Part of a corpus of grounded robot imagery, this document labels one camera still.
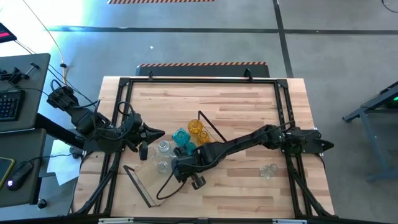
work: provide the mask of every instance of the mouse pad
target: mouse pad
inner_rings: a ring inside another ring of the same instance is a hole
[[[3,187],[4,181],[6,181],[14,163],[14,159],[0,157],[0,189]]]

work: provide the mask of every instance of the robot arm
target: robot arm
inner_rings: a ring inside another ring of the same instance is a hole
[[[268,124],[251,134],[227,142],[206,143],[196,148],[192,155],[188,155],[178,147],[174,149],[177,157],[172,161],[174,176],[179,182],[185,182],[191,177],[193,188],[199,189],[206,184],[206,181],[197,173],[216,167],[227,155],[256,145],[263,145],[268,149],[281,147],[289,154],[298,154],[302,151],[322,153],[334,146],[331,142],[321,140],[318,131],[292,127],[289,131],[283,132],[280,127]]]
[[[69,86],[58,87],[49,95],[47,102],[71,116],[76,131],[81,134],[80,139],[84,141],[84,151],[111,154],[122,151],[122,145],[126,144],[132,151],[138,152],[140,145],[140,159],[146,160],[147,145],[165,134],[143,123],[141,115],[132,107],[123,124],[118,128],[112,127],[109,119],[101,113],[80,106]]]

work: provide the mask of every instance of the hazard tape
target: hazard tape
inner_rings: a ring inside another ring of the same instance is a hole
[[[175,2],[213,2],[215,0],[108,0],[108,4],[175,3]]]
[[[139,67],[184,67],[184,66],[220,66],[220,65],[267,65],[265,62],[214,62],[214,63],[149,63]]]

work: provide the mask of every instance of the concrete floor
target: concrete floor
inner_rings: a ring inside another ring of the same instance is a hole
[[[99,0],[27,2],[48,26],[277,28],[272,0],[134,5],[107,5]],[[279,0],[279,4],[286,29],[398,29],[398,14],[384,9],[379,0]],[[390,1],[389,6],[398,10],[398,2]],[[13,19],[16,11],[24,19]],[[50,52],[52,65],[59,64],[51,39],[24,5],[8,1],[0,21],[34,51]],[[53,34],[70,66],[69,81],[91,99],[98,97],[103,76],[133,75],[139,63],[263,60],[269,64],[271,77],[286,77],[278,34]],[[336,214],[397,223],[398,182],[366,182],[366,176],[377,172],[379,166],[361,123],[346,124],[341,117],[397,81],[398,35],[286,38],[294,77],[305,79],[315,125],[325,139],[335,143],[325,154],[325,162]],[[25,52],[15,43],[0,45],[0,56],[19,54]],[[68,116],[46,103],[40,105],[40,112],[73,128]],[[373,123],[394,133],[394,124],[386,119],[394,117],[374,118]],[[396,147],[391,140],[384,143]],[[0,220],[66,214],[72,186],[73,182],[58,187],[55,178],[49,177],[40,193],[49,201],[46,209],[37,211],[27,205],[2,208]]]

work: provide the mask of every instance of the butcher block tabletop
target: butcher block tabletop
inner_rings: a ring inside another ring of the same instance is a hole
[[[98,111],[111,119],[120,77],[104,77]],[[296,125],[314,128],[311,109],[301,78],[287,79]],[[123,91],[122,100],[126,97]],[[283,107],[284,94],[281,92]],[[165,131],[158,139],[171,140],[179,128],[202,111],[220,133],[231,140],[264,126],[279,125],[274,86],[258,83],[134,83],[130,102],[150,127]],[[74,208],[78,210],[98,186],[104,153],[94,152],[83,163],[75,190]],[[322,161],[315,155],[302,156],[308,188],[329,213],[333,212],[328,182]],[[122,153],[114,191],[112,217],[209,217],[209,218],[294,218],[287,166],[280,149],[255,146],[227,156],[217,167],[201,173],[206,185],[194,190],[187,184],[161,206],[148,208],[123,169],[145,164],[128,148]],[[275,176],[266,179],[260,169],[277,164]],[[298,188],[300,208],[305,212]],[[108,197],[104,190],[101,211]]]

